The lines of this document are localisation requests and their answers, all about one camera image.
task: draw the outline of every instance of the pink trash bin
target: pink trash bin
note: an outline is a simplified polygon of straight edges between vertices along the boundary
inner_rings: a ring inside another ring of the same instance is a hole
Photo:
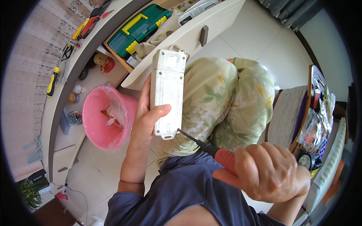
[[[113,102],[119,101],[120,106],[127,111],[124,116],[123,129],[114,124],[107,125],[109,117],[101,112],[109,107],[110,97]],[[137,102],[137,99],[121,94],[111,86],[95,87],[85,98],[82,112],[84,130],[88,139],[97,148],[105,151],[120,147],[131,132]]]

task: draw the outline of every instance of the white figurine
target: white figurine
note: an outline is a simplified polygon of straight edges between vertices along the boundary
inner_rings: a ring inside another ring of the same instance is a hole
[[[85,88],[82,87],[81,85],[76,85],[73,89],[73,92],[76,94],[80,94],[80,93],[84,93]]]

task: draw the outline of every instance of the orange screwdriver handle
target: orange screwdriver handle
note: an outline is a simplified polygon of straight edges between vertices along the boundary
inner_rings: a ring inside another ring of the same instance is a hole
[[[215,160],[225,167],[225,169],[237,175],[235,171],[235,155],[233,152],[220,148],[215,154]]]

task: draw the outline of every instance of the blue shirt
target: blue shirt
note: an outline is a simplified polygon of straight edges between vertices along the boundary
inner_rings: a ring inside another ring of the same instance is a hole
[[[165,225],[177,214],[202,205],[220,225],[284,225],[255,212],[240,189],[214,179],[214,170],[223,168],[209,154],[199,150],[184,157],[170,157],[145,197],[117,192],[108,201],[105,226]]]

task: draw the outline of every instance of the person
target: person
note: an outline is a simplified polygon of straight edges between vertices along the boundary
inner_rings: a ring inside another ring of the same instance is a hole
[[[178,133],[158,145],[157,176],[144,196],[154,123],[170,105],[149,111],[150,82],[139,98],[118,192],[108,202],[112,225],[292,225],[310,187],[310,173],[284,147],[256,145],[272,117],[274,80],[259,63],[204,57],[185,69],[182,129],[235,152],[237,175]],[[274,203],[267,214],[243,193]]]

